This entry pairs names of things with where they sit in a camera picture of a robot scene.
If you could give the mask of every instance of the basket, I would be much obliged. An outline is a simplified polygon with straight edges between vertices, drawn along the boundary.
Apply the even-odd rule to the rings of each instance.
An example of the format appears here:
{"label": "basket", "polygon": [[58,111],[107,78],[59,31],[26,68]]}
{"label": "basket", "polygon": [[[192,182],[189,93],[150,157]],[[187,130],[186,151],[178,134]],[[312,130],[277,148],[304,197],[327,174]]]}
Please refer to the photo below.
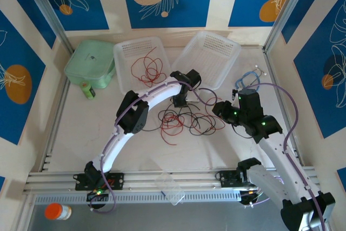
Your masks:
{"label": "basket", "polygon": [[139,59],[146,56],[150,51],[150,58],[161,59],[162,71],[166,77],[169,77],[171,73],[171,67],[168,62],[167,55],[163,48],[162,42],[158,37],[145,37],[135,40],[129,40],[126,42],[118,43],[114,46],[114,61],[117,70],[117,77],[120,85],[120,91],[125,95],[129,90],[138,92],[149,88],[143,82],[139,81],[132,73],[138,77],[145,75],[145,66],[142,62],[136,63],[132,68],[132,65]]}
{"label": "basket", "polygon": [[197,33],[172,65],[172,70],[199,72],[202,85],[218,89],[241,50],[241,46],[225,37],[208,31]]}

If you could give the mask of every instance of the clear plastic piece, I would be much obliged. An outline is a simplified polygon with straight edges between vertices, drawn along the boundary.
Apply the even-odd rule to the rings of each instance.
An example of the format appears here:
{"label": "clear plastic piece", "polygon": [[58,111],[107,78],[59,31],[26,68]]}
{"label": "clear plastic piece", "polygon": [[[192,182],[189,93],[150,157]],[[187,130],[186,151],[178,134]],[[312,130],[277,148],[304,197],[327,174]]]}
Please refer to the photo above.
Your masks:
{"label": "clear plastic piece", "polygon": [[185,197],[185,192],[182,188],[165,171],[155,180],[155,184],[173,206],[177,205]]}

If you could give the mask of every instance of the mint green plastic container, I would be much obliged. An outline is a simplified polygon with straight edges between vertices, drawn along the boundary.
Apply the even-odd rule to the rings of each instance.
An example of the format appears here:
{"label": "mint green plastic container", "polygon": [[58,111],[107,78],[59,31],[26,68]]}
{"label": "mint green plastic container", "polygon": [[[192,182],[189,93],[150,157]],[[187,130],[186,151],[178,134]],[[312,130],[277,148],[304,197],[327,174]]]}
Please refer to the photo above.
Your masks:
{"label": "mint green plastic container", "polygon": [[93,88],[104,89],[115,74],[113,43],[82,41],[64,71],[73,84],[88,81]]}

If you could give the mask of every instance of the wooden floor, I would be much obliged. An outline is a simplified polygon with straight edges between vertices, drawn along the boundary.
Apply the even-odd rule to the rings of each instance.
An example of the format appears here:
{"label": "wooden floor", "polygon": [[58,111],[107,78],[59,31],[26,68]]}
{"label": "wooden floor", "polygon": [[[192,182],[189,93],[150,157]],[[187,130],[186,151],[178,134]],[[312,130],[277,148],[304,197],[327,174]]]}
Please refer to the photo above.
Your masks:
{"label": "wooden floor", "polygon": [[[170,63],[182,48],[166,48]],[[216,91],[220,98],[230,99],[231,91],[238,78],[258,65],[268,71],[262,49],[243,48],[237,61]],[[269,74],[261,77],[262,82],[271,82]],[[272,87],[261,86],[259,95],[264,113],[273,115],[286,133],[283,117]],[[105,89],[96,89],[96,98],[87,100],[79,86],[71,85],[48,171],[83,171],[85,164],[101,153],[112,132],[115,114],[123,95],[115,76]],[[164,101],[149,112],[145,129],[159,126],[157,113],[167,107]],[[240,134],[246,135],[241,127]],[[267,155],[252,139],[236,135],[227,125],[210,136],[193,136],[186,129],[176,137],[169,137],[176,146],[166,144],[159,131],[143,132],[130,139],[114,162],[113,170],[199,170],[235,168],[240,160],[258,158],[266,167],[272,167]]]}

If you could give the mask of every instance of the white robotic arm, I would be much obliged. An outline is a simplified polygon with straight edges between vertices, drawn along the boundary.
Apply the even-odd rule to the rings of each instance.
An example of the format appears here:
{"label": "white robotic arm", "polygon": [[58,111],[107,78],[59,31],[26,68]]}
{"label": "white robotic arm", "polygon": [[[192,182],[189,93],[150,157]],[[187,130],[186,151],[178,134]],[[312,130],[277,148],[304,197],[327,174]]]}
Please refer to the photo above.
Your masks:
{"label": "white robotic arm", "polygon": [[[158,87],[144,93],[129,91],[126,94],[117,112],[109,142],[103,152],[85,167],[86,179],[94,188],[104,185],[101,173],[110,171],[125,143],[143,129],[148,111],[169,97],[172,97],[176,107],[185,106],[188,90],[200,80],[194,70],[186,75],[176,71]],[[318,189],[305,174],[291,149],[285,147],[282,129],[274,117],[263,115],[258,93],[253,89],[243,89],[237,96],[238,107],[228,101],[218,102],[213,113],[228,124],[245,127],[246,132],[269,156],[284,184],[268,174],[255,158],[240,162],[232,181],[239,187],[252,183],[261,188],[281,210],[282,219],[289,230],[305,231],[320,224],[317,208],[321,209],[323,218],[328,219],[335,204],[333,196],[330,193],[323,194]]]}
{"label": "white robotic arm", "polygon": [[[148,111],[167,98],[178,95],[182,88],[182,85],[173,77],[168,77],[162,84],[161,88],[153,87],[144,93],[138,93],[139,97],[144,96],[141,100],[148,103]],[[115,158],[133,135],[133,133],[125,133],[122,127],[115,125],[104,152],[93,159],[94,167],[97,170],[101,170],[101,157],[104,156],[103,172],[110,171]]]}

